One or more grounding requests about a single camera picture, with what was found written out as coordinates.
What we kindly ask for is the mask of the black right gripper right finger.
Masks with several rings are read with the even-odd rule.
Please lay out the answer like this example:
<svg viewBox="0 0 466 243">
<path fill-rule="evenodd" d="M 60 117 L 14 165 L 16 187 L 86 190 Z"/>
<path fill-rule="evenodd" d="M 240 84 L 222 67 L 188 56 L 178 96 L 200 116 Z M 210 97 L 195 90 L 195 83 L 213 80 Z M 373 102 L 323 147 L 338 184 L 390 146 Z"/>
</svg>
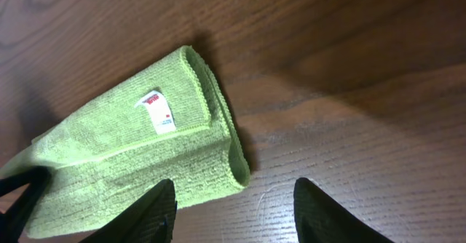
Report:
<svg viewBox="0 0 466 243">
<path fill-rule="evenodd" d="M 299 243 L 392 243 L 307 178 L 295 182 L 293 211 Z"/>
</svg>

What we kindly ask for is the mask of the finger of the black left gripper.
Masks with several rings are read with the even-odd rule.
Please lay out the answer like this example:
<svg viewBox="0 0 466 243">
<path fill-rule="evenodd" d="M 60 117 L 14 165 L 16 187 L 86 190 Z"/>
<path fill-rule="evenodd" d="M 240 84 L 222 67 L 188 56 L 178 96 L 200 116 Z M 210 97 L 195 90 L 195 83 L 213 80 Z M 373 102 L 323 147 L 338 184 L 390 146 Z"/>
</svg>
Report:
<svg viewBox="0 0 466 243">
<path fill-rule="evenodd" d="M 1 196 L 27 186 L 8 210 L 1 213 L 1 243 L 18 242 L 50 179 L 48 168 L 38 166 L 1 180 Z"/>
</svg>

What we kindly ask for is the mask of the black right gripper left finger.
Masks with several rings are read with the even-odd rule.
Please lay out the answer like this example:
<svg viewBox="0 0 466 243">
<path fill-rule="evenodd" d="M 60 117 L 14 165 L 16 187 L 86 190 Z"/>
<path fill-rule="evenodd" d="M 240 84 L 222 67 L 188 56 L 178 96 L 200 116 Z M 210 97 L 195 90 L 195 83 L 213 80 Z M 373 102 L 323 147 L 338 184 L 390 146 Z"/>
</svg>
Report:
<svg viewBox="0 0 466 243">
<path fill-rule="evenodd" d="M 81 243 L 171 243 L 176 212 L 174 183 L 164 179 Z"/>
</svg>

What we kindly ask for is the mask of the light green microfiber cloth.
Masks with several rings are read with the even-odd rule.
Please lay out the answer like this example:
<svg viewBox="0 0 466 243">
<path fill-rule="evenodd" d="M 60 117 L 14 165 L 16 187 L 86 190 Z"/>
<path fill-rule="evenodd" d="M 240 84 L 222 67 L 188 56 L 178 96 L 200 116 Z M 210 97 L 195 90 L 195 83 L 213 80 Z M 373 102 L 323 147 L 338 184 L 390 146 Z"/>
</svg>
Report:
<svg viewBox="0 0 466 243">
<path fill-rule="evenodd" d="M 250 169 L 209 66 L 183 46 L 73 112 L 10 159 L 52 180 L 25 226 L 32 239 L 97 230 L 164 179 L 180 208 L 241 192 Z"/>
</svg>

